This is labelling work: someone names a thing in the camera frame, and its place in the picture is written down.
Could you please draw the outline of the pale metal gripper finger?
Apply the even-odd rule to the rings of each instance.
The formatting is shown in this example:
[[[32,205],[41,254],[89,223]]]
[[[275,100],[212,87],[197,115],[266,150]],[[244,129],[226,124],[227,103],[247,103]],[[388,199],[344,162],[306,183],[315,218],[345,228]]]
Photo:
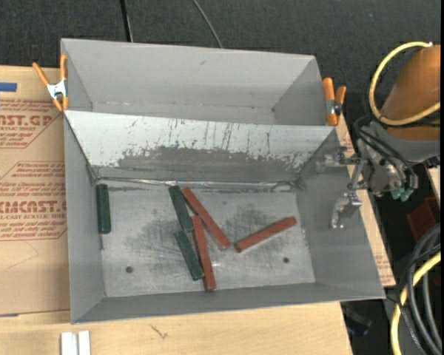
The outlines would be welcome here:
[[[363,205],[355,192],[344,192],[336,199],[329,220],[331,229],[344,229],[345,219],[350,218]]]
[[[316,162],[316,171],[325,172],[329,168],[357,165],[357,156],[347,157],[342,149],[323,154],[321,160]]]

